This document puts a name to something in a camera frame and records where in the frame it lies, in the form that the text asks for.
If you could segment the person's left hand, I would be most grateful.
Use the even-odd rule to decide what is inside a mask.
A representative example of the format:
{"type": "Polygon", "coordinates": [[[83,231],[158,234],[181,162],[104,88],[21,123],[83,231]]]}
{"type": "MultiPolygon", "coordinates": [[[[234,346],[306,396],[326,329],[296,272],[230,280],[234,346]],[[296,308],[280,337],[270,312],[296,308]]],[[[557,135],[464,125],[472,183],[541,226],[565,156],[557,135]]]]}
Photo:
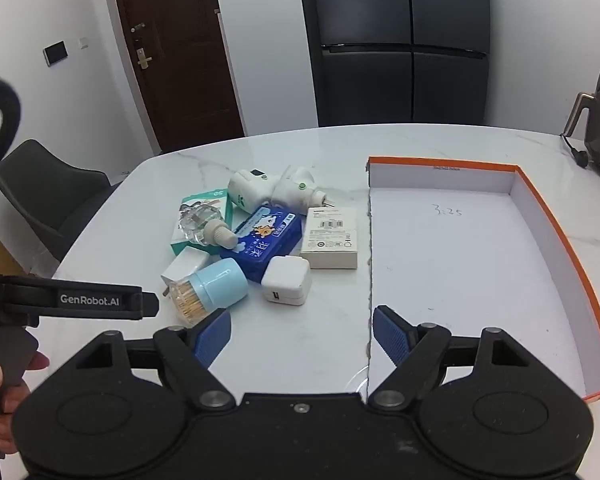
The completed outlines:
{"type": "Polygon", "coordinates": [[[2,394],[2,404],[0,407],[0,452],[4,454],[14,454],[17,452],[14,437],[12,436],[12,414],[30,394],[30,389],[22,380],[18,385],[5,388],[3,387],[3,370],[0,367],[0,393],[2,394]]]}

